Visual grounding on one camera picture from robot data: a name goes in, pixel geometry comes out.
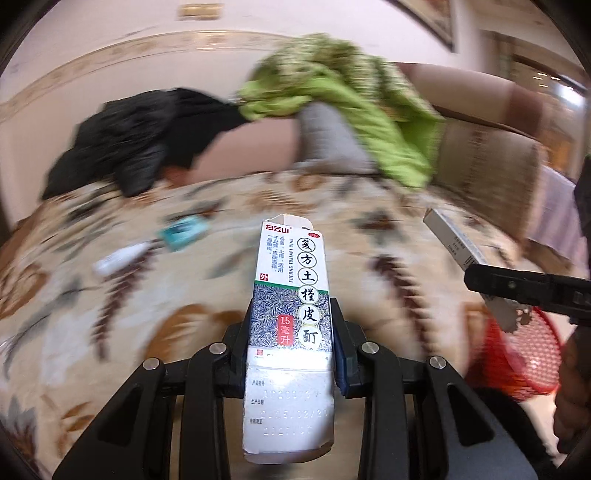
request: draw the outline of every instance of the teal box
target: teal box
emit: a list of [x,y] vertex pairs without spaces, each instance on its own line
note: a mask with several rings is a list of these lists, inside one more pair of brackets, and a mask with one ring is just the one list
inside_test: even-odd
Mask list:
[[193,243],[209,229],[206,219],[191,215],[177,220],[164,230],[160,230],[160,238],[173,252],[181,250]]

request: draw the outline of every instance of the green cloth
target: green cloth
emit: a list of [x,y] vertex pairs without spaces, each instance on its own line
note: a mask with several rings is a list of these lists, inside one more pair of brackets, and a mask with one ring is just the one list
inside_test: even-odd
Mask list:
[[324,34],[291,40],[240,95],[251,120],[292,115],[312,100],[334,105],[386,175],[408,187],[424,187],[433,175],[443,118],[394,65],[350,42]]

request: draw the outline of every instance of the person's arm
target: person's arm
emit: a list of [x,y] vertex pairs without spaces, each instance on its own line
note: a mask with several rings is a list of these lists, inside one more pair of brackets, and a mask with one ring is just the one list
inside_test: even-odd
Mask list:
[[561,442],[568,442],[591,425],[591,381],[585,381],[577,369],[579,352],[574,337],[564,346],[562,358],[559,370],[560,389],[556,395],[554,413],[554,434]]

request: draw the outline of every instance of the black cloth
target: black cloth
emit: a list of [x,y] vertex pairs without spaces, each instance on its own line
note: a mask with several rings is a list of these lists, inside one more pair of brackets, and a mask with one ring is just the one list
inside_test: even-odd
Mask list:
[[155,90],[108,102],[78,127],[74,146],[47,175],[44,200],[115,175],[121,190],[148,190],[164,157],[155,148],[176,112],[174,92]]
[[164,140],[164,165],[191,168],[193,157],[202,153],[219,133],[248,122],[231,103],[185,88],[176,89],[176,95],[177,115]]
[[78,127],[47,175],[43,200],[114,176],[125,196],[150,189],[159,168],[190,168],[220,132],[247,120],[238,107],[186,88],[108,102]]

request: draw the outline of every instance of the red label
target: red label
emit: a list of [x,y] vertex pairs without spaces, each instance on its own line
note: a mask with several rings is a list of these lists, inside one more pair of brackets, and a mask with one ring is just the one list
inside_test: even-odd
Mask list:
[[277,317],[277,343],[290,346],[294,343],[294,318],[291,315]]
[[267,224],[267,230],[273,230],[274,232],[281,232],[281,233],[289,233],[290,230],[287,227],[279,226],[279,225],[269,225]]

